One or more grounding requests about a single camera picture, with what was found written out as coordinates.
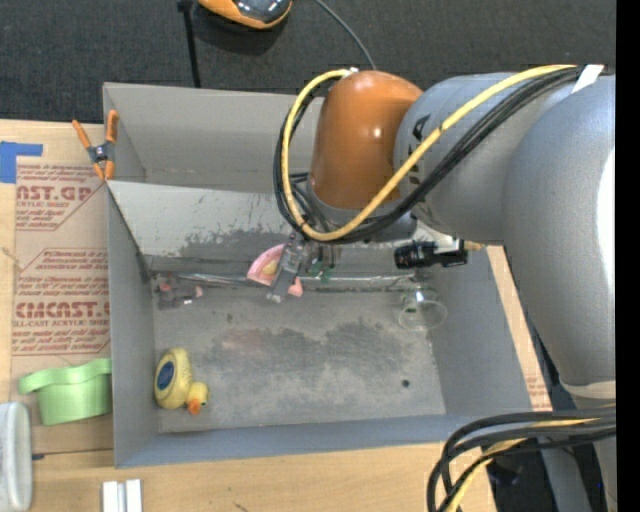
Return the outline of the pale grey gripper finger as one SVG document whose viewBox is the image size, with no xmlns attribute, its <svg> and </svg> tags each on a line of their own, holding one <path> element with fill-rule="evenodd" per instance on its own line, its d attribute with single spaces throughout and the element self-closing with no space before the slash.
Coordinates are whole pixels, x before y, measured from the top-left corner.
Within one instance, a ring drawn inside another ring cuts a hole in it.
<svg viewBox="0 0 640 512">
<path fill-rule="evenodd" d="M 281 303 L 288 295 L 289 288 L 294 283 L 294 276 L 290 274 L 277 274 L 269 287 L 267 299 L 275 303 Z"/>
</svg>

